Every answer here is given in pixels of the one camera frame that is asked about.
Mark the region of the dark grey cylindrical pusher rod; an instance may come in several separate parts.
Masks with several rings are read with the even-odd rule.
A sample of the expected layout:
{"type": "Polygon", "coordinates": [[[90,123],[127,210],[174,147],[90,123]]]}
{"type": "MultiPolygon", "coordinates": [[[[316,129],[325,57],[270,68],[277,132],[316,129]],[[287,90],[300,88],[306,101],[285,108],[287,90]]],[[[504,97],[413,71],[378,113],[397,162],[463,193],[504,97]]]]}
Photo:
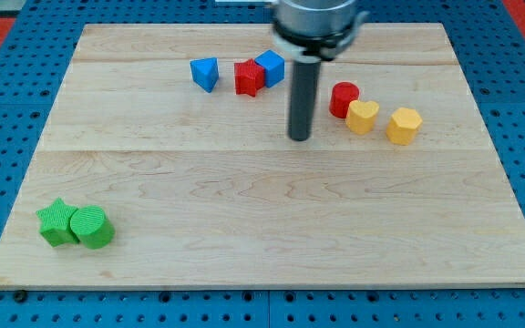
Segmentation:
{"type": "Polygon", "coordinates": [[[287,134],[294,141],[311,136],[320,71],[320,62],[293,62],[287,134]]]}

